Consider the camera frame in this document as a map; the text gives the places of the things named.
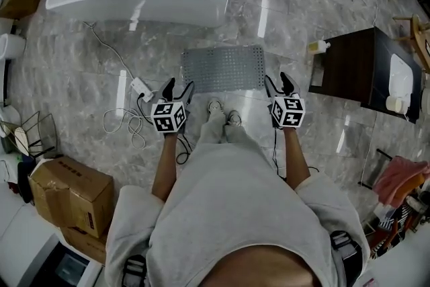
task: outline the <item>gray t-shirt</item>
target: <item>gray t-shirt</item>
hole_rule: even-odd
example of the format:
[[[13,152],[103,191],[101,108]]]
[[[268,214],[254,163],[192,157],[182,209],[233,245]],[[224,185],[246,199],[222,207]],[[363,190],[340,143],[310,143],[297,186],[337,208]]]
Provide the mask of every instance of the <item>gray t-shirt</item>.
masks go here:
[[[198,145],[163,204],[139,187],[122,188],[106,250],[106,281],[120,286],[125,260],[146,255],[150,286],[198,286],[229,253],[276,245],[299,255],[322,286],[343,286],[330,233],[347,231],[370,250],[347,196],[323,173],[292,190],[261,151]]]

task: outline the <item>shirt sleeve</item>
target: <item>shirt sleeve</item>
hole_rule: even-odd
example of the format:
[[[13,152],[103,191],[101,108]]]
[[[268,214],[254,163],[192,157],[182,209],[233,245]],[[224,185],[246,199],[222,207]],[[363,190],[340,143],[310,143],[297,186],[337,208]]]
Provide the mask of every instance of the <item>shirt sleeve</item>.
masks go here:
[[[110,287],[120,287],[126,260],[146,253],[149,237],[164,202],[138,186],[125,186],[115,207],[107,235],[105,279]]]
[[[323,173],[305,179],[296,188],[296,193],[318,216],[329,234],[333,231],[345,231],[357,242],[363,255],[363,272],[369,261],[370,248],[358,213],[347,195]]]

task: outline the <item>toilet paper roll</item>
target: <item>toilet paper roll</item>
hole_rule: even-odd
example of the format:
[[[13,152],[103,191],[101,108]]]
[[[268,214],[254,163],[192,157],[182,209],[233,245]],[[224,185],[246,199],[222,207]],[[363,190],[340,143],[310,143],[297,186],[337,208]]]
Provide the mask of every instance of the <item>toilet paper roll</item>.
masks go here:
[[[392,112],[400,112],[402,110],[402,100],[398,97],[388,96],[385,106]]]

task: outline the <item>light gray pants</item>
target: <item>light gray pants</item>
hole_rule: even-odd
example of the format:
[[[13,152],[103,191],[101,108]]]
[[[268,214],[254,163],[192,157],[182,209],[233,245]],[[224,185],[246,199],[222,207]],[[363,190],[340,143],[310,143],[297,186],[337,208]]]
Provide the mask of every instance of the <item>light gray pants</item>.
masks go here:
[[[225,130],[227,142],[242,144],[261,151],[259,145],[249,137],[242,126],[230,126],[226,124],[226,116],[222,112],[216,112],[209,116],[209,120],[200,130],[200,138],[197,145],[220,143],[223,130]]]

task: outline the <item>white toilet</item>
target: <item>white toilet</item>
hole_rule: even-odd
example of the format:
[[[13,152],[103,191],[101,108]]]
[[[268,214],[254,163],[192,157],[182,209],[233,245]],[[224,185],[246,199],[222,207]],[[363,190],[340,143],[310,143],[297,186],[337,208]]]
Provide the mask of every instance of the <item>white toilet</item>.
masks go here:
[[[3,34],[0,36],[0,60],[17,58],[24,53],[26,39],[18,35]]]

